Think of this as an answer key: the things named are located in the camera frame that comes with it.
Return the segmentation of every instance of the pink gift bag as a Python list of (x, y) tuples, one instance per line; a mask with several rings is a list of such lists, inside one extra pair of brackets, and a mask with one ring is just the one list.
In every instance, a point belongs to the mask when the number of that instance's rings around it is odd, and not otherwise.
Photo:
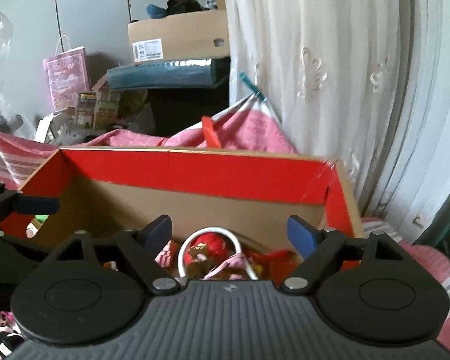
[[(58, 54), (62, 38), (67, 39), (68, 51)], [(68, 36), (63, 35), (56, 44), (55, 56), (44, 59), (42, 63), (54, 110), (76, 107), (78, 99), (76, 93), (90, 90), (85, 65), (85, 47), (71, 49)]]

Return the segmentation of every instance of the red plush toy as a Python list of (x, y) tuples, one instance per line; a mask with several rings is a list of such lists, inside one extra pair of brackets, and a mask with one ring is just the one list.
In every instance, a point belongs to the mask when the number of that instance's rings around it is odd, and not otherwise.
[[(227, 249), (227, 243), (216, 233), (206, 233), (199, 235), (190, 244), (190, 248), (197, 246), (199, 244), (204, 244), (207, 246), (209, 257), (213, 257), (217, 264), (223, 263), (230, 254)], [(184, 263), (185, 265), (193, 262), (194, 259), (188, 251), (185, 252)]]

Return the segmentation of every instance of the barcode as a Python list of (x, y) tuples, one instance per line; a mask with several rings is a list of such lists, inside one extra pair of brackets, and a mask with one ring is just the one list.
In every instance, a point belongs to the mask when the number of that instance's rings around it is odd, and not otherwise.
[(147, 54), (147, 59), (157, 59), (162, 56), (161, 52), (155, 52), (154, 54)]

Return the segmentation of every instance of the red strap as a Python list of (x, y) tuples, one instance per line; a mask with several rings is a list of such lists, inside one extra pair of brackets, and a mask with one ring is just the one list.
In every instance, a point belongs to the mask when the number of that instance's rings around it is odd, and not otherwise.
[(214, 124), (212, 118), (209, 116), (202, 117), (202, 130), (205, 141), (207, 142), (207, 147), (210, 149), (222, 149), (220, 140), (218, 139), (217, 133), (214, 129)]

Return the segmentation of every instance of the white ring handle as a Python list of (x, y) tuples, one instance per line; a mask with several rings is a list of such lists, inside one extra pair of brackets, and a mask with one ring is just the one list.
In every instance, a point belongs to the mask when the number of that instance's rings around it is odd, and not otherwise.
[[(184, 257), (185, 252), (188, 249), (188, 245), (190, 245), (195, 238), (205, 233), (217, 233), (227, 237), (233, 243), (233, 246), (235, 248), (235, 254), (242, 252), (242, 247), (240, 245), (239, 239), (230, 230), (224, 229), (223, 227), (206, 227), (204, 229), (198, 230), (185, 240), (182, 247), (180, 248), (180, 251), (178, 252), (178, 274), (180, 275), (181, 278), (187, 277), (187, 274), (185, 273)], [(252, 280), (258, 280), (257, 274), (255, 273), (252, 266), (248, 262), (248, 259), (244, 258), (243, 261), (248, 277)]]

